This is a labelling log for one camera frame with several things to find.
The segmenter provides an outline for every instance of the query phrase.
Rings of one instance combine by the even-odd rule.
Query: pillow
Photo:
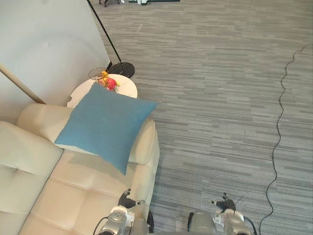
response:
[[[126,175],[136,136],[156,105],[156,102],[109,92],[94,83],[54,143],[99,155]]]

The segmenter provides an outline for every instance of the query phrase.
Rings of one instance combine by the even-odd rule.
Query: sofa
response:
[[[71,111],[32,104],[16,125],[0,121],[0,235],[91,235],[127,188],[145,200],[136,217],[147,218],[159,159],[153,120],[141,126],[123,175],[99,156],[54,144]]]

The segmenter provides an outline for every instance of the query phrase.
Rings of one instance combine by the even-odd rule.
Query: floor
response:
[[[108,7],[92,1],[120,56],[136,68],[160,162],[151,211],[156,231],[186,231],[189,212],[230,193],[259,227],[270,212],[280,79],[292,54],[313,42],[312,0],[181,0]],[[103,36],[113,62],[117,62]],[[282,139],[274,152],[274,213],[263,235],[313,232],[313,47],[290,64]]]

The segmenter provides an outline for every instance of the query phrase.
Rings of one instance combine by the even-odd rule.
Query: black lamp base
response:
[[[119,74],[131,78],[135,73],[135,67],[128,62],[117,63],[109,69],[109,73]]]

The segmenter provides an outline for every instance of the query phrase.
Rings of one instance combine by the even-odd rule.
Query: tufted seat cushion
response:
[[[63,149],[0,121],[0,234],[15,235]]]
[[[154,180],[146,165],[129,163],[124,176],[98,156],[65,150],[20,234],[90,235],[127,188],[146,201],[137,214],[146,218]]]

